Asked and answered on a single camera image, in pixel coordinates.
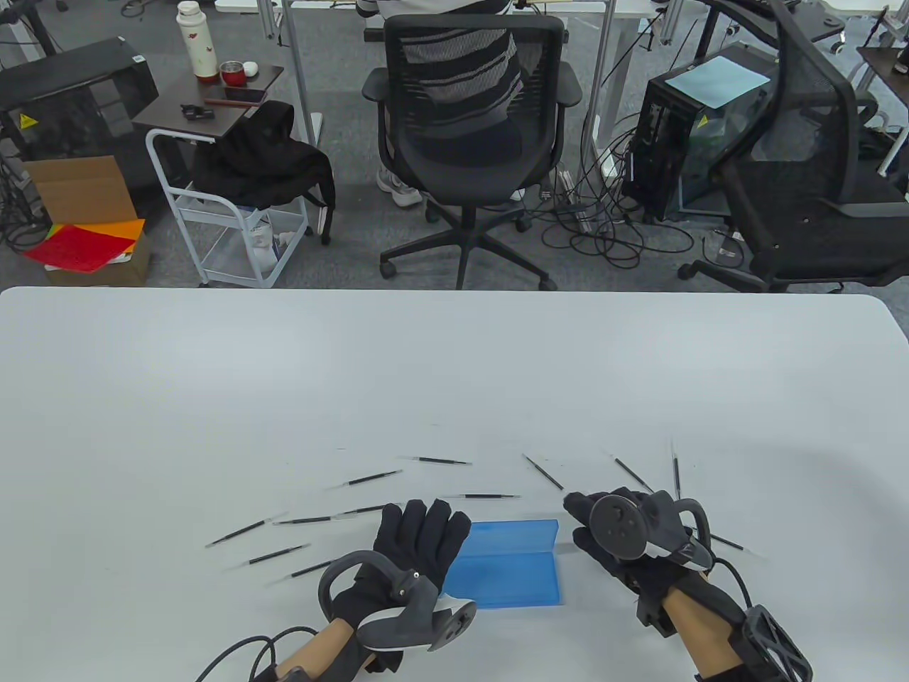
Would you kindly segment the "person's right hand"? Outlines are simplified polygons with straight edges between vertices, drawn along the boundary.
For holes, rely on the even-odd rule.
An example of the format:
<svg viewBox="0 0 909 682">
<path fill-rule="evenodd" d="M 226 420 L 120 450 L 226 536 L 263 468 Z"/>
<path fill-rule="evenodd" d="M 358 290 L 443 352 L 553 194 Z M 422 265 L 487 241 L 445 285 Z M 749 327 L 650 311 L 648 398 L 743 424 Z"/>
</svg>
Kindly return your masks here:
<svg viewBox="0 0 909 682">
<path fill-rule="evenodd" d="M 709 526 L 699 503 L 675 501 L 666 491 L 650 494 L 626 487 L 611 492 L 570 492 L 564 509 L 578 522 L 572 541 L 638 597 L 646 626 L 671 620 L 666 600 L 678 592 L 717 613 L 714 588 L 704 580 L 715 556 L 708 541 L 692 535 L 680 514 L 690 512 Z"/>
</svg>

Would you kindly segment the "person's left hand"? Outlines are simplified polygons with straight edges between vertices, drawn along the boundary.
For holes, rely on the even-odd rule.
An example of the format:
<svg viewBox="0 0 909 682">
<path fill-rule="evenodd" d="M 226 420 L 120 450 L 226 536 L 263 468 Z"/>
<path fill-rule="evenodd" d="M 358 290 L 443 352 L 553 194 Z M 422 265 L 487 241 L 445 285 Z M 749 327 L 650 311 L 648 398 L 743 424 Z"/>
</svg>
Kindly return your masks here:
<svg viewBox="0 0 909 682">
<path fill-rule="evenodd" d="M 442 499 L 437 498 L 431 507 L 419 499 L 408 501 L 403 508 L 386 504 L 373 550 L 397 568 L 428 578 L 441 591 L 471 528 L 467 514 L 452 511 Z M 370 614 L 396 605 L 386 575 L 373 566 L 361 565 L 354 584 L 332 598 L 330 618 L 357 628 Z"/>
</svg>

